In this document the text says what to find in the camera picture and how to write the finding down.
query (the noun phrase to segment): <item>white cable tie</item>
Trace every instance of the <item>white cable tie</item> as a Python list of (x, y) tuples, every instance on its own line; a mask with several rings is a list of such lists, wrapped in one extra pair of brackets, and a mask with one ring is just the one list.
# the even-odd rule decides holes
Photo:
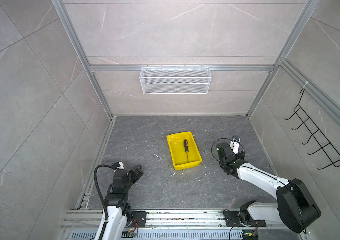
[(303, 85), (303, 88), (307, 85), (307, 83), (314, 83), (314, 82), (306, 81), (306, 83)]

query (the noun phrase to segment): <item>mesh basket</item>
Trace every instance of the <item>mesh basket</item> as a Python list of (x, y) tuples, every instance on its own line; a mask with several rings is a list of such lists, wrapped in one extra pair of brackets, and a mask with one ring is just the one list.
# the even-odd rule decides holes
[(208, 67), (146, 67), (139, 75), (144, 94), (207, 93)]

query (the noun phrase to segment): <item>screwdriver handle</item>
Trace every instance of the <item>screwdriver handle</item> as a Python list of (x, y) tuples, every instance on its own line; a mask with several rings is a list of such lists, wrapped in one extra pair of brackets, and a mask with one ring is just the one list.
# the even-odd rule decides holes
[(184, 151), (189, 152), (189, 142), (187, 139), (183, 140)]

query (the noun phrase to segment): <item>corrugated black hose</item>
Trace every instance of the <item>corrugated black hose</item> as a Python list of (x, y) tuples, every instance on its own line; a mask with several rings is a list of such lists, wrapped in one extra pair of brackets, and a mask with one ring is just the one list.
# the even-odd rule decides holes
[(98, 168), (100, 168), (100, 167), (108, 167), (108, 168), (111, 168), (111, 169), (115, 170), (112, 166), (106, 165), (106, 164), (100, 164), (100, 165), (96, 166), (96, 168), (94, 169), (94, 185), (96, 186), (96, 189), (97, 189), (97, 193), (98, 193), (100, 202), (101, 202), (101, 204), (102, 204), (103, 210), (105, 211), (105, 222), (103, 223), (102, 231), (100, 232), (100, 235), (99, 235), (98, 240), (102, 240), (103, 233), (105, 232), (106, 223), (107, 223), (107, 205), (106, 205), (106, 203), (105, 203), (105, 199), (104, 199), (103, 196), (102, 196), (102, 193), (100, 192), (99, 185), (98, 185), (98, 180), (97, 180), (97, 170), (98, 170)]

